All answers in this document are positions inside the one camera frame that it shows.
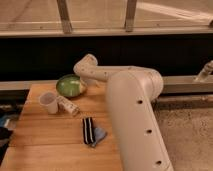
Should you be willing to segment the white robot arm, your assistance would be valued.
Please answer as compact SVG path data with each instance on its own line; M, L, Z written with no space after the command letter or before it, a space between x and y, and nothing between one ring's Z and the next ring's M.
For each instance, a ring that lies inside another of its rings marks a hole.
M74 65L74 72L106 84L106 104L123 171L174 171L151 105L163 90L157 70L100 66L88 54Z

